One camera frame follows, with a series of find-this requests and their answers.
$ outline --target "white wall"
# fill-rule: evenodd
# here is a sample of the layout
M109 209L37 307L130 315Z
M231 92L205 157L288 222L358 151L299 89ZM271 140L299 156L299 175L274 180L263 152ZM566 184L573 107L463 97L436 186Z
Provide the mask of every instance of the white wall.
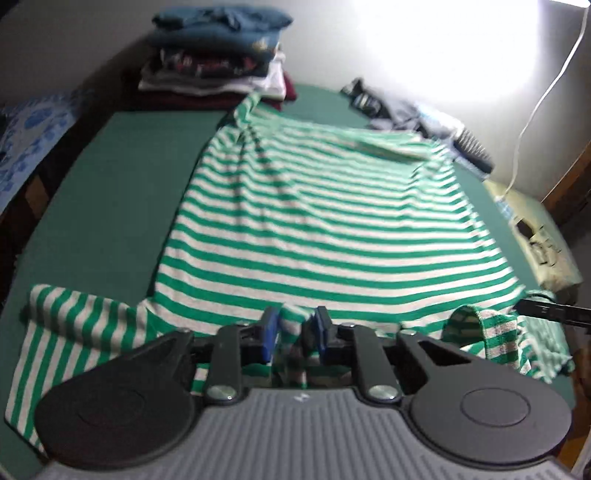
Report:
M73 88L151 29L166 5L220 0L22 0L0 22L0 99ZM356 76L457 116L507 182L515 139L574 43L583 10L548 0L257 0L295 18L284 33L298 82ZM517 186L543 197L591 140L591 30L522 147Z

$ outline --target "metal screw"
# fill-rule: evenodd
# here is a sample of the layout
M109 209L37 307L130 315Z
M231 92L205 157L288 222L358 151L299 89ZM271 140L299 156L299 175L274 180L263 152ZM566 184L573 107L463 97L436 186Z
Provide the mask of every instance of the metal screw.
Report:
M374 385L368 390L370 397L381 401L392 401L398 396L398 390L390 385Z
M213 385L207 389L207 396L214 400L228 401L236 397L236 390L230 385Z

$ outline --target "green and white striped shirt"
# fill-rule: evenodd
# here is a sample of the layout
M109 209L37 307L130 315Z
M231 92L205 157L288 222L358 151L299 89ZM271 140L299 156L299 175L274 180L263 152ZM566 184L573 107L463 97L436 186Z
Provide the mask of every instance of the green and white striped shirt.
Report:
M152 297L129 307L32 289L6 419L35 447L33 408L52 385L173 328L214 335L269 305L281 308L284 384L347 381L293 345L318 305L336 323L414 329L546 381L569 361L559 326L509 314L524 287L444 145L296 121L258 100L238 106L199 160ZM268 368L245 373L269 378ZM195 392L206 375L200 365Z

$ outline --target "stack of folded clothes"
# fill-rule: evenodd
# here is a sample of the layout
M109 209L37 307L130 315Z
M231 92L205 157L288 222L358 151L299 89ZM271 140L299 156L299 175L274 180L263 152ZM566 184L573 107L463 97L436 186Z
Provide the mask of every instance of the stack of folded clothes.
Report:
M292 18L268 7L177 7L157 14L141 70L142 103L168 109L229 109L258 92L277 109L297 95L283 70L281 30Z

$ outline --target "bed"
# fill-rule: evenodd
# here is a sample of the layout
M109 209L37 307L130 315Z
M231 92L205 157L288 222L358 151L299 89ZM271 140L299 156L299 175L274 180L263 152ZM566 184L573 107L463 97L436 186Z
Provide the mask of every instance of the bed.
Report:
M366 119L337 93L298 87L286 114L320 124L363 128ZM33 284L46 283L135 305L146 297L163 244L196 159L225 112L121 112L76 161L20 259L0 317L0 404L8 400L25 335L23 307ZM495 238L520 282L539 288L518 242L483 184L455 165L463 191ZM574 406L570 378L553 387ZM0 463L29 478L41 461L6 424L0 425Z

